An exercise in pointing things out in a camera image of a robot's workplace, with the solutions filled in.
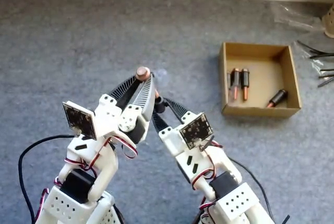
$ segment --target wire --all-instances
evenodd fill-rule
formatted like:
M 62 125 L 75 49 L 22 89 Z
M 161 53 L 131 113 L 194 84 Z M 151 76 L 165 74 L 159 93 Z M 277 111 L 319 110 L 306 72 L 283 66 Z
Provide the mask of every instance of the wire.
M 204 204 L 201 204 L 199 206 L 199 210 L 203 210 L 204 208 L 207 208 L 207 207 L 211 207 L 213 204 L 215 204 L 217 201 L 213 201 L 213 202 L 208 202 L 208 203 L 204 203 Z
M 49 193 L 50 192 L 49 192 L 48 188 L 43 189 L 42 196 L 41 196 L 41 199 L 40 199 L 40 206 L 38 208 L 38 211 L 37 211 L 37 214 L 36 214 L 36 217 L 35 217 L 35 221 L 37 221 L 37 219 L 40 217 L 41 211 L 42 211 L 43 206 L 44 206 L 45 196 L 46 196 L 46 194 L 49 194 Z
M 207 169 L 204 169 L 202 172 L 200 172 L 192 181 L 192 187 L 193 187 L 193 190 L 196 190 L 196 188 L 194 187 L 195 183 L 198 181 L 198 179 L 202 176 L 202 175 L 205 175 L 207 172 L 213 172 L 214 173 L 214 170 L 212 168 L 207 168 Z
M 210 180 L 210 179 L 213 179 L 213 178 L 216 177 L 216 167 L 214 166 L 214 163 L 213 163 L 213 161 L 211 159 L 211 156 L 205 150 L 204 150 L 204 152 L 207 154 L 207 156 L 208 156 L 208 158 L 209 158 L 209 160 L 210 160 L 210 162 L 212 164 L 212 169 L 213 169 L 212 175 L 210 177 L 208 177 L 208 178 L 205 177 L 206 180 Z
M 112 136 L 111 138 L 115 138 L 117 139 L 120 143 L 122 143 L 122 150 L 124 151 L 124 147 L 123 146 L 126 146 L 128 149 L 130 149 L 134 155 L 133 156 L 130 156 L 130 155 L 127 155 L 125 152 L 124 152 L 124 155 L 129 158 L 129 159 L 134 159 L 135 157 L 138 156 L 138 151 L 136 148 L 134 148 L 132 145 L 130 145 L 128 142 L 126 142 L 124 139 L 118 137 L 118 136 Z
M 207 213 L 208 213 L 210 219 L 212 220 L 213 224 L 216 224 L 216 222 L 214 221 L 213 217 L 210 214 L 209 207 L 207 208 Z
M 22 194 L 25 198 L 26 204 L 28 206 L 29 212 L 30 212 L 30 218 L 31 218 L 31 223 L 34 224 L 35 223 L 35 214 L 33 212 L 33 208 L 29 199 L 29 196 L 27 194 L 26 188 L 25 188 L 25 184 L 23 182 L 23 174 L 22 174 L 22 162 L 23 162 L 23 158 L 24 156 L 27 154 L 27 152 L 29 152 L 32 148 L 34 148 L 35 146 L 43 143 L 43 142 L 48 142 L 49 140 L 53 140 L 53 139 L 60 139 L 60 138 L 73 138 L 74 135 L 55 135 L 55 136 L 50 136 L 44 139 L 41 139 L 33 144 L 31 144 L 29 147 L 27 147 L 20 155 L 19 158 L 19 162 L 18 162 L 18 173 L 19 173 L 19 181 L 20 181 L 20 187 L 21 187 L 21 191 Z
M 272 214 L 272 211 L 271 211 L 271 208 L 270 208 L 270 204 L 269 204 L 269 200 L 268 200 L 268 197 L 267 197 L 267 194 L 266 194 L 266 191 L 265 189 L 263 188 L 263 186 L 261 185 L 261 183 L 257 180 L 257 178 L 255 177 L 255 175 L 249 170 L 248 167 L 246 167 L 245 165 L 241 164 L 240 162 L 232 159 L 231 157 L 228 157 L 231 161 L 233 161 L 234 163 L 238 164 L 240 167 L 242 167 L 243 169 L 245 169 L 249 175 L 253 178 L 253 180 L 256 182 L 256 184 L 259 186 L 259 188 L 261 189 L 261 192 L 263 194 L 263 198 L 265 199 L 265 202 L 266 202 L 266 206 L 267 206 L 267 209 L 268 209 L 268 214 L 270 216 L 270 218 L 275 222 L 274 220 L 274 217 L 273 217 L 273 214 Z
M 80 161 L 75 161 L 75 160 L 71 160 L 68 159 L 67 157 L 64 159 L 65 162 L 70 163 L 70 164 L 75 164 L 75 165 L 79 165 L 79 167 L 81 167 L 84 171 L 88 171 L 88 170 L 92 170 L 95 179 L 98 177 L 98 174 L 96 173 L 96 170 L 93 168 L 93 165 L 95 163 L 92 164 L 92 166 L 90 167 L 84 160 L 81 159 Z

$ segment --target black cable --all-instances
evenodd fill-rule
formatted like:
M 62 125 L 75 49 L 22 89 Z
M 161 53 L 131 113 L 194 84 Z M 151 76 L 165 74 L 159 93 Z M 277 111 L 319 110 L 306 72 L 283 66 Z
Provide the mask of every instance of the black cable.
M 238 164 L 243 169 L 245 169 L 249 173 L 249 175 L 253 178 L 253 180 L 256 182 L 256 184 L 259 186 L 259 188 L 261 189 L 261 192 L 263 194 L 263 198 L 265 199 L 265 202 L 266 202 L 266 205 L 267 205 L 268 214 L 269 214 L 270 218 L 275 222 L 274 217 L 273 217 L 272 212 L 271 212 L 271 208 L 270 208 L 269 200 L 267 198 L 266 191 L 263 188 L 263 186 L 261 185 L 261 183 L 257 180 L 255 175 L 253 175 L 253 173 L 246 166 L 242 165 L 240 162 L 238 162 L 238 161 L 236 161 L 236 160 L 234 160 L 230 157 L 229 157 L 229 159 L 232 160 L 234 163 Z
M 290 215 L 287 215 L 286 218 L 284 219 L 284 221 L 282 222 L 282 224 L 286 224 L 289 219 L 290 219 Z
M 59 138 L 74 138 L 74 135 L 55 135 L 55 136 L 50 136 L 50 137 L 47 137 L 47 138 L 44 138 L 44 139 L 41 139 L 33 144 L 31 144 L 29 147 L 27 147 L 20 155 L 20 158 L 19 158 L 19 162 L 18 162 L 18 170 L 19 170 L 19 181 L 20 181 L 20 187 L 21 187 L 21 190 L 22 190 L 22 193 L 23 193 L 23 196 L 26 200 L 26 203 L 27 203 L 27 206 L 28 206 L 28 209 L 29 209 L 29 212 L 30 212 L 30 217 L 31 217 L 31 223 L 34 224 L 35 223 L 35 214 L 34 214 L 34 211 L 33 211 L 33 208 L 32 208 L 32 205 L 31 205 L 31 202 L 30 202 L 30 199 L 28 197 L 28 194 L 27 194 L 27 191 L 26 191 L 26 188 L 25 188 L 25 184 L 23 182 L 23 175 L 22 175 L 22 161 L 23 161 L 23 158 L 24 156 L 27 154 L 27 152 L 29 152 L 32 148 L 34 148 L 35 146 L 43 143 L 43 142 L 47 142 L 49 140 L 53 140 L 53 139 L 59 139 Z

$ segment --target red and white wire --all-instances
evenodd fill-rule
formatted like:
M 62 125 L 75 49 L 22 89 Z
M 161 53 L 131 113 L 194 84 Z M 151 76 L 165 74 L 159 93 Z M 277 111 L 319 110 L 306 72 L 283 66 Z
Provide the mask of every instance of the red and white wire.
M 214 163 L 213 163 L 213 160 L 211 159 L 211 156 L 204 150 L 204 152 L 207 154 L 211 164 L 212 164 L 212 169 L 213 169 L 213 172 L 212 172 L 212 175 L 210 177 L 204 177 L 206 180 L 211 180 L 213 178 L 216 177 L 216 167 L 214 166 Z
M 58 177 L 56 177 L 56 178 L 54 179 L 53 184 L 55 184 L 56 186 L 59 186 L 59 187 L 63 185 L 63 184 L 60 182 L 60 180 L 59 180 Z
M 203 171 L 201 171 L 198 175 L 196 175 L 196 177 L 193 179 L 192 181 L 192 187 L 193 187 L 193 190 L 196 190 L 196 188 L 194 187 L 195 183 L 198 181 L 198 179 L 205 175 L 206 173 L 208 172 L 213 172 L 214 173 L 214 170 L 212 168 L 207 168 L 207 169 L 204 169 Z
M 47 194 L 49 194 L 49 189 L 44 188 L 43 191 L 42 191 L 42 197 L 40 199 L 40 206 L 39 206 L 37 214 L 35 216 L 35 221 L 40 217 L 41 211 L 42 211 L 43 206 L 44 206 L 44 200 L 45 200 L 45 197 L 46 197 Z
M 79 167 L 81 167 L 85 171 L 92 170 L 92 172 L 94 174 L 94 177 L 96 178 L 98 176 L 98 174 L 96 173 L 96 170 L 93 168 L 93 165 L 94 165 L 94 163 L 97 159 L 96 156 L 94 157 L 94 159 L 92 160 L 92 162 L 90 162 L 90 165 L 88 165 L 84 160 L 75 161 L 75 160 L 65 158 L 64 161 L 67 162 L 67 163 L 70 163 L 70 164 L 78 165 Z
M 219 148 L 223 148 L 222 145 L 220 145 L 217 141 L 213 140 L 211 141 L 211 143 L 215 146 L 215 147 L 219 147 Z
M 136 148 L 134 148 L 132 145 L 130 145 L 128 142 L 126 142 L 124 139 L 118 137 L 118 136 L 112 136 L 113 138 L 117 139 L 120 143 L 122 143 L 122 150 L 124 152 L 124 155 L 129 158 L 129 159 L 134 159 L 135 157 L 138 156 L 138 151 Z M 134 155 L 130 156 L 127 155 L 124 151 L 124 146 L 126 146 Z
M 215 203 L 216 203 L 216 201 L 203 203 L 203 204 L 201 204 L 201 205 L 199 206 L 199 209 L 200 209 L 200 210 L 203 210 L 204 208 L 211 207 L 211 206 L 214 205 Z

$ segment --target copper-tipped cylinder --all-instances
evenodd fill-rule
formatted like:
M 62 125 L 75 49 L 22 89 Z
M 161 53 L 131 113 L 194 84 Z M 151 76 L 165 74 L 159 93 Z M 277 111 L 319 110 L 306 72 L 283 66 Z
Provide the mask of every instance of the copper-tipped cylinder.
M 248 69 L 241 70 L 241 87 L 243 89 L 243 99 L 248 99 L 248 88 L 249 88 L 249 71 Z
M 286 99 L 288 96 L 288 92 L 284 89 L 279 90 L 274 97 L 269 100 L 267 105 L 268 108 L 274 108 L 278 103 Z
M 148 67 L 139 66 L 136 71 L 136 78 L 140 81 L 146 81 L 151 75 L 151 71 Z M 155 91 L 155 98 L 159 97 L 159 93 Z
M 232 71 L 232 79 L 233 79 L 233 99 L 236 100 L 238 98 L 238 89 L 240 86 L 240 71 L 238 68 L 233 69 Z

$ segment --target black cylinder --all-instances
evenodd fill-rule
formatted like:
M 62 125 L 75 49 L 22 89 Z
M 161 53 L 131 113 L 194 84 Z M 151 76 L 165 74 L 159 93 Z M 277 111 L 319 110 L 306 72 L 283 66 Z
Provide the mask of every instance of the black cylinder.
M 166 105 L 163 101 L 163 97 L 159 96 L 156 98 L 156 101 L 154 103 L 154 110 L 157 112 L 157 113 L 163 113 L 166 109 Z
M 288 96 L 288 92 L 285 91 L 284 89 L 281 89 L 275 94 L 274 97 L 272 97 L 269 100 L 269 103 L 272 103 L 273 106 L 276 106 L 278 103 L 280 103 L 282 100 L 284 100 Z
M 241 71 L 241 87 L 249 87 L 249 71 L 247 69 Z
M 233 69 L 231 78 L 233 80 L 233 85 L 234 86 L 239 86 L 240 85 L 240 71 L 239 71 L 239 69 L 237 69 L 237 68 Z

